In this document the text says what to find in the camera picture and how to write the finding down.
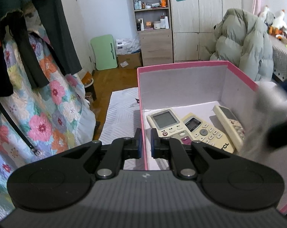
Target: plush toy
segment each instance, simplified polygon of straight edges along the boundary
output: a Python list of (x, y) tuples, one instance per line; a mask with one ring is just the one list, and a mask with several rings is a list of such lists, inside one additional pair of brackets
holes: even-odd
[(266, 16), (267, 16), (267, 12), (269, 12), (270, 9), (269, 7), (266, 5), (264, 8), (264, 11), (259, 15), (259, 17), (265, 22), (266, 20)]
[(278, 16), (278, 18), (275, 18), (273, 20), (273, 24), (272, 26), (269, 28), (269, 34), (272, 35), (273, 34), (273, 29), (275, 29), (275, 35), (280, 34), (279, 30), (284, 27), (285, 30), (287, 29), (287, 25), (285, 23), (285, 21), (283, 20), (285, 16), (285, 10), (282, 9), (282, 11), (280, 11), (280, 15)]

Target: orange flower pattern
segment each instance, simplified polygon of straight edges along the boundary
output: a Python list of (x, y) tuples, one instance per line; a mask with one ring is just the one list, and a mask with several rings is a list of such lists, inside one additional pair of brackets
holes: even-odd
[(56, 154), (68, 150), (65, 135), (61, 134), (59, 130), (55, 129), (53, 133), (54, 141), (52, 142), (52, 149), (57, 150)]
[(44, 58), (40, 60), (39, 63), (46, 78), (50, 80), (50, 74), (57, 71), (56, 65), (53, 64), (53, 57), (51, 55), (44, 56)]

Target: wooden shelf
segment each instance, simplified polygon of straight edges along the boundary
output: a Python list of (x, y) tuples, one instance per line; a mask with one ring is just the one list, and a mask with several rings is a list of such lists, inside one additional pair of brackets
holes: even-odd
[(134, 12), (148, 11), (148, 10), (159, 10), (159, 9), (169, 9), (169, 8), (168, 7), (156, 7), (156, 8), (136, 9), (136, 10), (134, 10)]
[(171, 28), (166, 29), (166, 28), (161, 28), (161, 29), (146, 29), (144, 31), (137, 31), (138, 33), (148, 33), (148, 32), (159, 32), (159, 31), (165, 31), (165, 30), (169, 30), (171, 31)]

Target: remote control button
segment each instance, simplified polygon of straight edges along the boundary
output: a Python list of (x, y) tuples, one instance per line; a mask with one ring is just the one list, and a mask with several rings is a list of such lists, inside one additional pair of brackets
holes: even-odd
[(208, 131), (206, 129), (201, 129), (199, 132), (202, 136), (206, 136), (208, 134)]

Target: dark green clothing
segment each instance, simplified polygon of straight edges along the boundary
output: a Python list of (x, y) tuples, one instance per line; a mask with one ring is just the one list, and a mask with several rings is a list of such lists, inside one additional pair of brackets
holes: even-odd
[(49, 81), (44, 75), (30, 45), (22, 8), (32, 1), (46, 30), (52, 55), (61, 72), (75, 74), (82, 67), (72, 42), (61, 0), (0, 0), (0, 39), (5, 36), (5, 27), (17, 43), (21, 59), (32, 88), (46, 86)]

